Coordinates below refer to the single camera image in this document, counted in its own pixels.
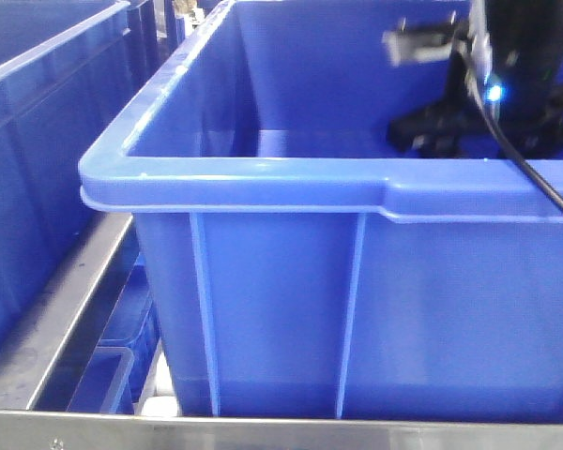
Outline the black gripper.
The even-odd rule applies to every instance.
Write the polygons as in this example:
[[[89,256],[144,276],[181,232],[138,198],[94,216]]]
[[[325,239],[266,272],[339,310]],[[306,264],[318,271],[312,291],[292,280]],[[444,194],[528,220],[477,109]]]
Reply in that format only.
[[[454,158],[492,119],[524,155],[563,147],[563,1],[472,1],[457,22],[442,96],[391,119],[400,152]]]

